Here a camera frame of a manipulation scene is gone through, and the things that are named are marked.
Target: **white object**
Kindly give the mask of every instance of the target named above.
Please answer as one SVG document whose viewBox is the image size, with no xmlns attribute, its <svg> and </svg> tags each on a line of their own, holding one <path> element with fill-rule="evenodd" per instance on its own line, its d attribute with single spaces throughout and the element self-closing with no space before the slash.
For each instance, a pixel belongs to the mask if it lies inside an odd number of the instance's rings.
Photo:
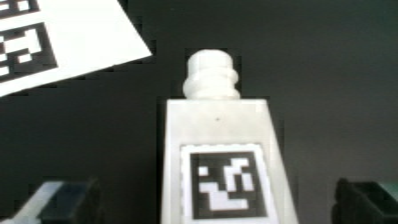
<svg viewBox="0 0 398 224">
<path fill-rule="evenodd" d="M 233 59 L 223 51 L 203 50 L 189 59 L 184 92 L 189 99 L 239 99 L 239 74 Z"/>
<path fill-rule="evenodd" d="M 31 54 L 43 52 L 48 46 L 41 46 L 45 42 L 40 42 L 36 32 L 43 34 L 45 31 L 32 28 L 25 36 L 11 40 L 4 39 L 2 33 L 45 24 L 57 67 L 8 79 L 13 77 L 9 73 L 13 69 L 2 64 L 0 96 L 152 55 L 118 0 L 34 1 L 38 1 L 40 11 L 27 11 L 31 1 L 22 1 L 18 7 L 27 13 L 17 13 L 15 16 L 0 19 L 0 45 L 6 45 L 8 53 L 22 49 L 29 49 Z M 32 57 L 34 60 L 22 60 L 20 64 L 36 65 L 36 60 L 45 57 L 47 55 Z"/>
<path fill-rule="evenodd" d="M 9 5 L 0 5 L 0 11 L 9 9 Z"/>
<path fill-rule="evenodd" d="M 189 100 L 168 101 L 162 224 L 299 223 L 267 101 L 239 99 L 231 64 L 198 52 Z"/>
<path fill-rule="evenodd" d="M 48 204 L 48 201 L 61 189 L 64 182 L 50 181 L 47 182 L 40 190 L 34 193 L 32 198 L 29 199 L 27 204 L 13 219 L 8 219 L 0 222 L 0 224 L 40 224 L 41 220 L 38 219 L 41 210 Z"/>
</svg>

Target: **black background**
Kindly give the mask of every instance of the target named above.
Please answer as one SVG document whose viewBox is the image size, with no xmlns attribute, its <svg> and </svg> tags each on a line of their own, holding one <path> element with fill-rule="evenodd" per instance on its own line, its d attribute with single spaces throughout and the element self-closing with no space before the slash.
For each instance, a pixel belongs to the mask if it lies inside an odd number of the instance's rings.
<svg viewBox="0 0 398 224">
<path fill-rule="evenodd" d="M 164 100 L 191 49 L 228 48 L 242 95 L 271 103 L 301 223 L 331 223 L 338 178 L 398 180 L 398 1 L 123 7 L 157 56 L 0 99 L 0 215 L 45 180 L 95 176 L 107 223 L 159 223 Z"/>
</svg>

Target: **black square pattern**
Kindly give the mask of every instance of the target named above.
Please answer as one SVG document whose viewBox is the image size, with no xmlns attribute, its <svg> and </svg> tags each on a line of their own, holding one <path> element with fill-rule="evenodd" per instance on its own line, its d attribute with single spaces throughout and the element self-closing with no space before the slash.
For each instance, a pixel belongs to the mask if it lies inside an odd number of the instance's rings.
<svg viewBox="0 0 398 224">
<path fill-rule="evenodd" d="M 45 23 L 0 32 L 0 83 L 57 68 Z"/>
<path fill-rule="evenodd" d="M 38 11 L 38 0 L 0 0 L 0 19 Z"/>
</svg>

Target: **white plastic part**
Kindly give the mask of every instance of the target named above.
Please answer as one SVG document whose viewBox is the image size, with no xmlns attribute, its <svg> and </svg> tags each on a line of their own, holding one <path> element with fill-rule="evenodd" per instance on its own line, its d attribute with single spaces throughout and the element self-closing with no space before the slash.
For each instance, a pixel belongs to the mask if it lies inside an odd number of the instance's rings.
<svg viewBox="0 0 398 224">
<path fill-rule="evenodd" d="M 239 99 L 233 59 L 221 50 L 201 50 L 189 59 L 184 92 L 189 99 Z"/>
<path fill-rule="evenodd" d="M 38 215 L 48 204 L 52 196 L 59 191 L 63 184 L 64 182 L 54 181 L 54 182 L 47 182 L 41 185 L 40 190 L 36 191 L 27 204 L 24 205 L 24 208 L 15 215 L 15 218 L 4 220 L 0 224 L 40 224 L 41 223 L 41 220 L 38 219 Z"/>
<path fill-rule="evenodd" d="M 267 101 L 230 94 L 230 59 L 214 50 L 192 56 L 189 100 L 168 101 L 162 224 L 299 223 Z"/>
</svg>

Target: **paper sheet with marker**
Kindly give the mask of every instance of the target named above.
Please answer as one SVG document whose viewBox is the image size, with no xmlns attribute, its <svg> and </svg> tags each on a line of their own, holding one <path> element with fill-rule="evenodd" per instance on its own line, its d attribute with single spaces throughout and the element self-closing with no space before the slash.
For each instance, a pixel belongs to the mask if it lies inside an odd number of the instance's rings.
<svg viewBox="0 0 398 224">
<path fill-rule="evenodd" d="M 118 0 L 0 0 L 0 96 L 150 55 Z"/>
</svg>

